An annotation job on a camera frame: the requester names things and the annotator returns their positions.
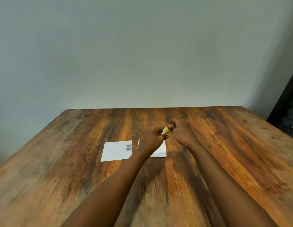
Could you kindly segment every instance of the small black-and-white image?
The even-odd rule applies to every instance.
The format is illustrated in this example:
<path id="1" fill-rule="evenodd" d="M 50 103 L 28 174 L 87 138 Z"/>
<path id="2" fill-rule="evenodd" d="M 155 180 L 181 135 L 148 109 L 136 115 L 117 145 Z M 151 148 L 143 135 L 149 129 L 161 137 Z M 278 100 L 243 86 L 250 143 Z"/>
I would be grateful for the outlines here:
<path id="1" fill-rule="evenodd" d="M 126 146 L 126 150 L 132 150 L 132 144 Z"/>

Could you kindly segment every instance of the wooden table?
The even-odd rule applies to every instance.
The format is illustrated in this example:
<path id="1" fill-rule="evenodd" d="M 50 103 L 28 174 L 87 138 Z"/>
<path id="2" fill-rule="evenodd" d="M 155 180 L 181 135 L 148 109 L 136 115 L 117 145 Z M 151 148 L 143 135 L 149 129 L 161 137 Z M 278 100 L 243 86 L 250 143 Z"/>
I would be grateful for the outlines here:
<path id="1" fill-rule="evenodd" d="M 0 226 L 60 226 L 126 162 L 100 162 L 105 142 L 133 140 L 136 151 L 144 127 L 174 116 L 279 226 L 293 226 L 293 139 L 239 106 L 64 111 L 0 166 Z M 225 226 L 193 157 L 172 135 L 166 146 L 142 167 L 116 226 Z"/>

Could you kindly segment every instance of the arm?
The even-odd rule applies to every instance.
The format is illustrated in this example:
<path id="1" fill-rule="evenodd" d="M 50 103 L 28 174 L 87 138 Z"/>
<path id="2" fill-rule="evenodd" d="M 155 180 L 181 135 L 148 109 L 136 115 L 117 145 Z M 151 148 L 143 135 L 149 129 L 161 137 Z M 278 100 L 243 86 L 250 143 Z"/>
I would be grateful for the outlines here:
<path id="1" fill-rule="evenodd" d="M 266 211 L 228 175 L 199 142 L 190 125 L 181 119 L 174 119 L 173 123 L 175 126 L 168 125 L 168 128 L 196 160 L 226 225 L 277 227 Z"/>
<path id="2" fill-rule="evenodd" d="M 113 226 L 144 162 L 160 147 L 167 135 L 163 127 L 147 129 L 139 148 L 114 174 L 101 183 L 62 224 L 66 226 Z"/>

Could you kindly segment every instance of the yellow glue stick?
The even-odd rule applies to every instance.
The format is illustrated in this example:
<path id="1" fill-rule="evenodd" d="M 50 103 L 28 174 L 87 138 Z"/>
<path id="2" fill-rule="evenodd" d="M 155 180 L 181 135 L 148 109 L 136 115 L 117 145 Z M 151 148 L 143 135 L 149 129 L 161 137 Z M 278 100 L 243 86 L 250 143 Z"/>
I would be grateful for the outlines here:
<path id="1" fill-rule="evenodd" d="M 162 130 L 162 132 L 160 133 L 161 135 L 165 135 L 167 133 L 171 132 L 170 129 L 167 128 L 167 126 Z"/>

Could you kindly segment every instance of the paper sheet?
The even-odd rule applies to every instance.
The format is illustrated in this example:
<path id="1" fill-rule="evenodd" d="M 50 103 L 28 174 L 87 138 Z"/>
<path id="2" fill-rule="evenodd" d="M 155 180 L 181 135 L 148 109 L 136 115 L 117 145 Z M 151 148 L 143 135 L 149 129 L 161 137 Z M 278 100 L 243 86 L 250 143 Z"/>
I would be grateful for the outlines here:
<path id="1" fill-rule="evenodd" d="M 128 159 L 132 156 L 132 141 L 104 143 L 101 162 Z"/>
<path id="2" fill-rule="evenodd" d="M 164 140 L 161 146 L 157 150 L 155 150 L 154 153 L 152 153 L 151 157 L 166 157 L 166 156 L 167 156 L 167 150 L 166 150 L 165 140 Z"/>

